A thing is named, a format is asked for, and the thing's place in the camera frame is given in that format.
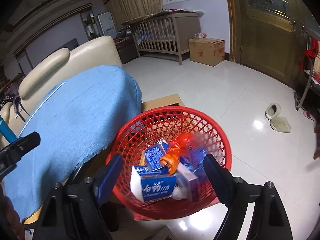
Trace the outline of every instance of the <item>brown cardboard box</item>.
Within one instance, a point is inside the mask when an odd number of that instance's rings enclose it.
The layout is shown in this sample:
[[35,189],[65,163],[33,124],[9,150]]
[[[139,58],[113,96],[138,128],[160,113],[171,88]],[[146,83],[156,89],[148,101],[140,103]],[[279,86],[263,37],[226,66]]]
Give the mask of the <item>brown cardboard box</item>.
[[148,111],[161,106],[184,106],[178,94],[157,98],[141,104],[141,112]]
[[190,60],[215,66],[224,60],[224,40],[211,38],[189,40]]

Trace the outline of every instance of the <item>white tissue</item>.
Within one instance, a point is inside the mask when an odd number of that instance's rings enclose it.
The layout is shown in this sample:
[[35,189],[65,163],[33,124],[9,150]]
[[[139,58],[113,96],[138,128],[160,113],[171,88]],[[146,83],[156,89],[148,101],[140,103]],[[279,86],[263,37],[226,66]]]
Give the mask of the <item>white tissue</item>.
[[130,190],[138,200],[144,202],[142,197],[141,177],[134,166],[132,166],[131,170]]
[[174,200],[181,200],[188,198],[188,189],[186,187],[175,186],[172,192]]

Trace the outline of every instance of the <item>red plastic basket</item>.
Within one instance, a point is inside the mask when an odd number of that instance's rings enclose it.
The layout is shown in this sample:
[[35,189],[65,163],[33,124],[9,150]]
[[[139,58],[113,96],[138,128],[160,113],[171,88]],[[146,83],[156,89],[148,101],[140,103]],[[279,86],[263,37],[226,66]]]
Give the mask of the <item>red plastic basket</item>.
[[222,156],[220,164],[231,169],[231,149],[227,136],[221,127],[200,111],[181,106],[155,108],[136,116],[118,132],[106,163],[115,153],[122,155],[124,168],[113,192],[129,209],[154,219],[176,219],[191,215],[209,205],[217,196],[209,181],[200,185],[200,200],[176,201],[172,198],[153,203],[142,203],[130,191],[130,177],[133,165],[139,165],[142,151],[164,138],[168,143],[183,132],[196,131],[208,134],[207,147],[217,147]]

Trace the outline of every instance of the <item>curtain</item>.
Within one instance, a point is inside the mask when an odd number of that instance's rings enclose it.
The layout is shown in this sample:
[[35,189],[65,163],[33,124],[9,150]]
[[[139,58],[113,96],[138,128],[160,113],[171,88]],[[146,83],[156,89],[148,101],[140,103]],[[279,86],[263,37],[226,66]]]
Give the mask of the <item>curtain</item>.
[[162,10],[162,0],[103,0],[117,28],[122,23],[154,15]]

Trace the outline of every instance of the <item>sofa headrest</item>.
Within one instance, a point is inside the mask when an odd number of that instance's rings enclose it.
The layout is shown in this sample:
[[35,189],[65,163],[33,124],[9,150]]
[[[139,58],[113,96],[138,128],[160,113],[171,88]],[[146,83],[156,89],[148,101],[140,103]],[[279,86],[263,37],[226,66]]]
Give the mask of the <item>sofa headrest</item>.
[[19,96],[27,97],[30,92],[41,82],[45,82],[44,78],[57,70],[62,64],[68,61],[70,50],[67,48],[59,49],[41,61],[30,73],[24,78],[19,86]]

